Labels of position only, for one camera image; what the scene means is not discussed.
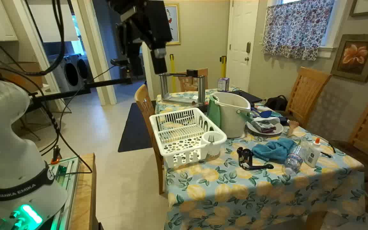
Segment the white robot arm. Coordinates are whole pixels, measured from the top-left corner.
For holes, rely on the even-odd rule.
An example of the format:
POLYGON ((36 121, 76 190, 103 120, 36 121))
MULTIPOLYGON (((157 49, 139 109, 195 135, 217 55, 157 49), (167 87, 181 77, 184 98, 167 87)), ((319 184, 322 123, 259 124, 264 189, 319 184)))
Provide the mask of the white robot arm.
POLYGON ((28 106, 24 89, 0 80, 0 230, 39 230, 68 198, 38 147, 13 130, 28 106))

